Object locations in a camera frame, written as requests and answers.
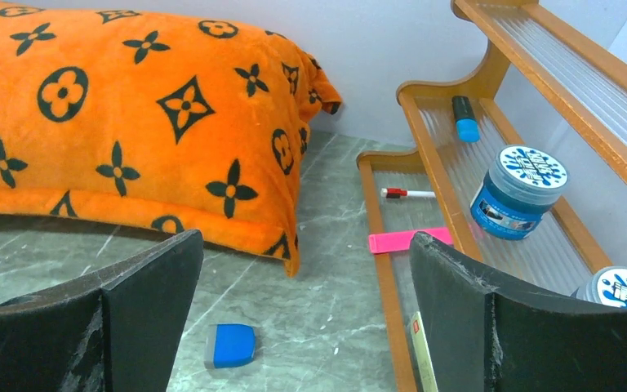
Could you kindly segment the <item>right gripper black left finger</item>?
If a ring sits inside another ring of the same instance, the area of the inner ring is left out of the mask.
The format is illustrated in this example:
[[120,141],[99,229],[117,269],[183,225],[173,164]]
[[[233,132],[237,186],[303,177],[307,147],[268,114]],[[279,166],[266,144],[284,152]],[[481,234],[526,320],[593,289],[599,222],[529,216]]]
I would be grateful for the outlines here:
[[164,391],[202,260],[191,229],[0,304],[0,391]]

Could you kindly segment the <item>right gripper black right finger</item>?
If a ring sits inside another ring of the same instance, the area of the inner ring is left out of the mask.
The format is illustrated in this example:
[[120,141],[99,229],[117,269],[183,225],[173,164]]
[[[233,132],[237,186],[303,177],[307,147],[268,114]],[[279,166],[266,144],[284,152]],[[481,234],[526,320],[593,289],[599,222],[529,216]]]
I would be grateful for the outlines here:
[[627,310],[537,287],[419,232],[420,329],[441,391],[627,391]]

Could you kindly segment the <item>orange patterned pillowcase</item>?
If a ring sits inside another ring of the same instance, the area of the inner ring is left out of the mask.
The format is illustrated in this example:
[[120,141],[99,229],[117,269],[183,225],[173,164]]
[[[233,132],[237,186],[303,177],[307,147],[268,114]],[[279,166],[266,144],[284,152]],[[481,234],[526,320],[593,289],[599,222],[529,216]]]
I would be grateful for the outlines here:
[[313,56],[230,20],[0,1],[0,214],[178,234],[300,268]]

